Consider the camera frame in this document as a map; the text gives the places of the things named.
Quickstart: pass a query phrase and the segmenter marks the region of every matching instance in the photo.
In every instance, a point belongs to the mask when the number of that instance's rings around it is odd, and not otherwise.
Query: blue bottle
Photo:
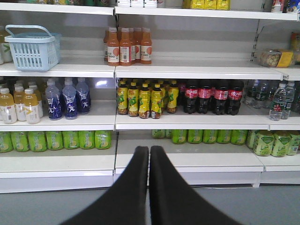
[[[77,105],[76,105],[76,89],[73,87],[73,82],[70,80],[65,81],[65,87],[62,90],[65,100],[65,117],[67,120],[74,120],[77,118]]]
[[[55,81],[49,79],[45,90],[48,100],[48,116],[51,120],[59,120],[62,118],[60,90],[55,86]]]
[[[84,77],[79,77],[76,85],[77,110],[79,114],[86,114],[90,111],[90,89],[84,80]]]

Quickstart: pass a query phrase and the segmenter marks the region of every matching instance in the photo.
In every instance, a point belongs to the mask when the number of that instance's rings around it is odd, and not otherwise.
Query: green package
[[[248,130],[232,130],[231,144],[244,145],[246,142]]]
[[[62,136],[65,149],[79,148],[78,131],[63,131]]]
[[[203,131],[203,143],[214,144],[217,141],[218,130],[204,130]]]
[[[94,130],[80,130],[79,134],[79,147],[81,149],[95,148],[95,131]]]
[[[274,134],[274,146],[271,155],[284,157],[290,147],[291,136],[286,131],[276,131]]]
[[[272,152],[273,143],[274,136],[272,132],[261,130],[256,133],[253,144],[253,152],[258,156],[269,156]]]
[[[47,145],[50,150],[61,150],[64,147],[61,131],[46,131]]]
[[[184,144],[187,141],[187,130],[172,130],[173,144]]]
[[[28,132],[29,147],[31,151],[43,152],[47,150],[47,142],[44,131]]]
[[[199,144],[202,142],[203,130],[188,130],[187,142],[190,144]]]
[[[230,143],[232,130],[218,130],[217,132],[217,142],[219,144]]]
[[[0,132],[0,153],[9,152],[13,150],[13,144],[11,142],[10,132]]]
[[[95,131],[95,147],[96,149],[109,149],[112,145],[112,136],[110,130]]]
[[[11,140],[13,143],[14,150],[20,152],[27,152],[30,150],[29,141],[27,138],[27,132],[25,131],[12,131]]]

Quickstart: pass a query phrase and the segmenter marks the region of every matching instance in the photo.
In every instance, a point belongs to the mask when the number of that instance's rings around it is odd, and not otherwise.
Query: iced tea bottle
[[[116,67],[120,65],[119,41],[117,39],[117,28],[110,27],[107,40],[107,61],[108,65]]]

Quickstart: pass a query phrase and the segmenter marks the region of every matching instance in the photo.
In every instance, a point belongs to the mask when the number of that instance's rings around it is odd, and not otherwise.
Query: cola bottle
[[[229,84],[228,99],[226,102],[225,112],[232,116],[239,113],[240,100],[243,97],[244,82],[233,80]]]
[[[213,113],[223,115],[225,113],[225,103],[228,98],[228,81],[219,80],[215,86],[214,99],[216,102]]]
[[[198,97],[197,80],[188,80],[185,91],[185,105],[183,111],[185,113],[192,114],[196,112],[196,101]]]
[[[211,82],[208,79],[199,81],[197,111],[206,114],[211,96]]]

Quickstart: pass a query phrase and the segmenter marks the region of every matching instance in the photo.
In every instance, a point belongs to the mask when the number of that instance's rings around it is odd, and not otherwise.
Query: gray floor
[[[195,188],[201,196],[245,225],[300,225],[300,186]],[[105,190],[0,194],[0,225],[57,225]],[[147,224],[150,224],[147,199]]]

